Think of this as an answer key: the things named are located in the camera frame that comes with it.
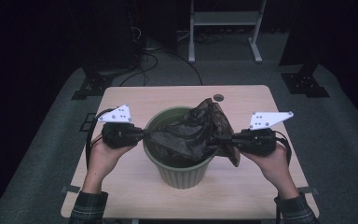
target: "table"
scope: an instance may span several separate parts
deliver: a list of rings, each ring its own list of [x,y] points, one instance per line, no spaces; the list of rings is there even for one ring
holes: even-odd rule
[[[194,0],[191,0],[190,6],[190,40],[188,43],[188,61],[194,63],[196,61],[194,47],[194,27],[207,25],[254,25],[255,30],[252,37],[248,38],[255,61],[262,63],[260,52],[256,45],[258,32],[260,31],[261,21],[263,20],[264,9],[267,0],[261,1],[258,11],[212,11],[212,12],[196,12],[194,11]]]
[[[266,86],[179,86],[179,87],[112,87],[106,89],[99,112],[106,108],[129,105],[131,121],[144,128],[159,111],[171,106],[196,107],[206,98],[221,94],[219,102],[234,132],[248,128],[253,111],[277,112]],[[296,122],[295,116],[286,122]],[[101,131],[98,123],[94,137]],[[283,123],[273,130],[286,135]],[[296,185],[307,187],[307,180],[293,150],[290,171]],[[85,152],[79,159],[72,186],[81,187],[86,175]],[[259,168],[245,157],[239,167],[227,158],[215,157],[205,177],[194,188],[174,189],[159,176],[158,169],[145,155],[143,143],[125,154],[115,170],[103,182],[109,193],[104,213],[114,218],[189,218],[189,219],[273,219],[277,190],[263,177]],[[67,192],[62,215],[69,217],[77,193]],[[319,210],[311,194],[307,201],[316,216]]]

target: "ribbed bin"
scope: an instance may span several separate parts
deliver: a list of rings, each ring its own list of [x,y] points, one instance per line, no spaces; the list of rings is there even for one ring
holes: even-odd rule
[[[177,106],[165,109],[155,117],[153,117],[146,125],[146,129],[153,130],[155,128],[167,125],[176,120],[179,120],[183,117],[185,113],[190,110],[190,107]],[[150,151],[153,151],[153,148],[147,144],[144,140],[144,148],[147,157],[156,164],[158,171],[164,180],[169,186],[176,189],[189,189],[199,184],[202,178],[205,175],[205,171],[208,167],[209,162],[213,157],[208,158],[207,160],[186,168],[176,168],[169,165],[163,164],[153,157]]]

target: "plaid shirt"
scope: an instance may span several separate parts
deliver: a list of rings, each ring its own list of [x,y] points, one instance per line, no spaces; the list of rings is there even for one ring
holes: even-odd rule
[[[75,207],[72,210],[69,224],[101,224],[103,212],[106,207],[108,194],[88,194],[80,191],[77,196]],[[318,224],[312,210],[307,204],[305,196],[281,201],[275,198],[275,203],[282,212],[284,223],[286,224]]]

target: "person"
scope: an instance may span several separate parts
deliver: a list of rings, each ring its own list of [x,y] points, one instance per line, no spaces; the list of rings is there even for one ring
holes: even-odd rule
[[[69,224],[102,223],[108,198],[108,194],[102,191],[103,179],[112,172],[119,158],[134,147],[112,149],[103,142],[101,136],[95,139],[92,142],[89,169],[83,188],[77,196]],[[241,154],[254,161],[260,167],[264,177],[278,190],[279,196],[274,201],[282,212],[284,223],[319,223],[308,206],[304,194],[298,192],[290,176],[286,149],[282,145],[277,144],[275,151],[267,157],[249,153]]]

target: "black plastic bag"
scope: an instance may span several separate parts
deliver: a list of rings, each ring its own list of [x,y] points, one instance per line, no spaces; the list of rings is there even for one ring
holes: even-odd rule
[[[240,164],[240,152],[216,140],[217,135],[233,134],[233,130],[220,105],[211,98],[182,119],[148,131],[151,133],[145,141],[153,147],[153,156],[171,167],[193,166],[212,156],[228,157],[234,166]]]

